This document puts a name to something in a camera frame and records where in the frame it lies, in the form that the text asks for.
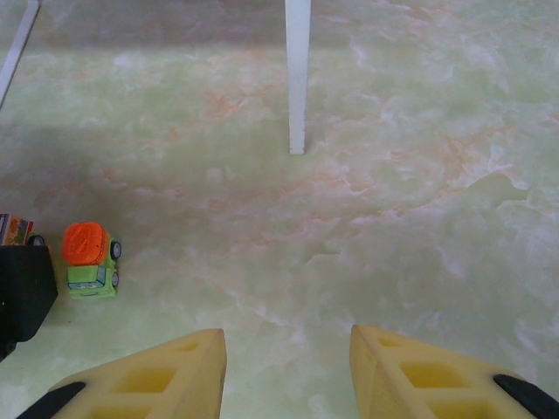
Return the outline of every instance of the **white pole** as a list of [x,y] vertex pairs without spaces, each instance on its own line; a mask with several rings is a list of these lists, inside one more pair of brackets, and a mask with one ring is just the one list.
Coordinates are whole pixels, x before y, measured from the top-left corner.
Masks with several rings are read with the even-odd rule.
[[24,51],[25,43],[31,33],[31,28],[37,17],[38,10],[41,7],[39,0],[28,0],[27,9],[25,10],[24,17],[21,19],[19,28],[17,28],[16,37],[11,47],[8,50],[8,56],[3,63],[2,71],[0,72],[0,108],[2,108],[3,100],[6,98],[6,93],[10,87],[11,79],[16,72],[17,62]]
[[286,1],[287,84],[289,100],[289,153],[305,153],[308,44],[311,0]]

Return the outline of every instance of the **black container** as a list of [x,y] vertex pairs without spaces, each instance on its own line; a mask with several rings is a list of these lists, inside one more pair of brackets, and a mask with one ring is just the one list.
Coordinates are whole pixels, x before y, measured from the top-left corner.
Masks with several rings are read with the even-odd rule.
[[46,246],[0,246],[0,361],[35,336],[57,296]]

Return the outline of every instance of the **marble floor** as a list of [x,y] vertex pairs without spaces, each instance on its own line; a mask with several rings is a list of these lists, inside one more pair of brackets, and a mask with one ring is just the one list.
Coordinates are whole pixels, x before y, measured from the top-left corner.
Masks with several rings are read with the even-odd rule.
[[[0,0],[1,59],[23,11]],[[558,20],[551,0],[315,0],[293,157],[280,0],[45,0],[0,112],[1,210],[57,254],[103,223],[121,289],[61,286],[0,364],[0,416],[205,327],[226,333],[224,419],[357,418],[356,322],[559,397]]]

